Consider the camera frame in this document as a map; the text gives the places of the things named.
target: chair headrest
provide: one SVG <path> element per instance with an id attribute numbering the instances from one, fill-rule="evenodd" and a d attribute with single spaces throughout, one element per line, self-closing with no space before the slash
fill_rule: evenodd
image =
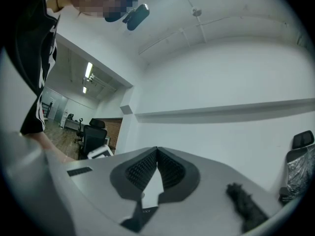
<path id="1" fill-rule="evenodd" d="M 97 119 L 92 119 L 90 121 L 90 126 L 92 127 L 98 127 L 98 128 L 105 128 L 105 122 L 103 122 L 102 120 L 97 120 Z"/>

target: wooden floor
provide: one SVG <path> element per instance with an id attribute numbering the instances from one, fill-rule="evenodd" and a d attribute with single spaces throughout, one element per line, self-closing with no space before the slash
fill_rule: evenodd
<path id="1" fill-rule="evenodd" d="M 53 142 L 53 144 L 65 153 L 68 157 L 78 160 L 79 145 L 74 143 L 74 139 L 78 138 L 76 131 L 73 129 L 61 129 L 60 124 L 56 121 L 45 121 L 45 134 Z"/>

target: black and white shirt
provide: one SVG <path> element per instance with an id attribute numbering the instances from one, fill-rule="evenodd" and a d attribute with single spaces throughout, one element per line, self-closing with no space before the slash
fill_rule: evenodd
<path id="1" fill-rule="evenodd" d="M 60 16 L 47 9 L 46 0 L 32 4 L 21 18 L 16 30 L 15 67 L 37 95 L 21 129 L 22 134 L 44 131 L 41 106 L 45 81 L 57 57 L 56 31 Z"/>

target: black object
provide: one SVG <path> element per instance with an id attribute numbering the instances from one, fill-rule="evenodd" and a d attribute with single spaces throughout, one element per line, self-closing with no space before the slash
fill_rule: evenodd
<path id="1" fill-rule="evenodd" d="M 127 24 L 128 30 L 134 30 L 149 14 L 149 7 L 146 4 L 142 4 L 137 9 L 133 9 L 129 12 L 123 20 L 123 23 Z"/>
<path id="2" fill-rule="evenodd" d="M 79 159 L 87 159 L 90 151 L 104 145 L 107 130 L 105 123 L 101 120 L 92 119 L 90 125 L 85 125 L 83 128 L 84 145 L 79 151 Z"/>
<path id="3" fill-rule="evenodd" d="M 134 3 L 138 0 L 120 0 L 120 6 L 115 7 L 114 12 L 109 12 L 104 16 L 107 22 L 115 22 L 121 19 L 128 11 L 128 8 L 132 8 Z"/>
<path id="4" fill-rule="evenodd" d="M 265 222 L 268 217 L 254 203 L 251 196 L 248 195 L 240 184 L 228 184 L 226 193 L 232 199 L 236 211 L 244 219 L 242 231 L 248 232 Z"/>
<path id="5" fill-rule="evenodd" d="M 72 118 L 73 118 L 73 114 L 69 114 L 67 117 L 68 120 L 72 120 Z"/>
<path id="6" fill-rule="evenodd" d="M 144 224 L 146 224 L 151 219 L 157 209 L 158 206 L 142 209 L 142 221 Z"/>
<path id="7" fill-rule="evenodd" d="M 80 123 L 79 123 L 79 127 L 78 130 L 76 132 L 76 135 L 80 138 L 78 139 L 74 139 L 74 142 L 78 142 L 78 141 L 82 141 L 83 140 L 83 132 L 81 131 L 81 122 L 83 121 L 83 118 L 79 119 Z"/>
<path id="8" fill-rule="evenodd" d="M 303 148 L 314 142 L 313 133 L 308 130 L 293 137 L 292 149 Z"/>
<path id="9" fill-rule="evenodd" d="M 286 187 L 280 188 L 278 200 L 282 205 L 286 205 L 288 203 L 286 199 L 288 198 L 289 194 L 289 190 Z"/>
<path id="10" fill-rule="evenodd" d="M 68 173 L 69 177 L 72 177 L 72 176 L 84 174 L 84 173 L 90 172 L 90 171 L 92 171 L 92 169 L 90 167 L 83 167 L 83 168 L 67 171 L 67 173 Z"/>

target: mesh chair back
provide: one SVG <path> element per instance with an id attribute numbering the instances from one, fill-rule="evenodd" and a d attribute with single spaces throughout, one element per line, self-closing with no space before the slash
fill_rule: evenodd
<path id="1" fill-rule="evenodd" d="M 83 128 L 84 148 L 83 153 L 87 155 L 90 151 L 104 145 L 107 130 L 85 125 Z"/>

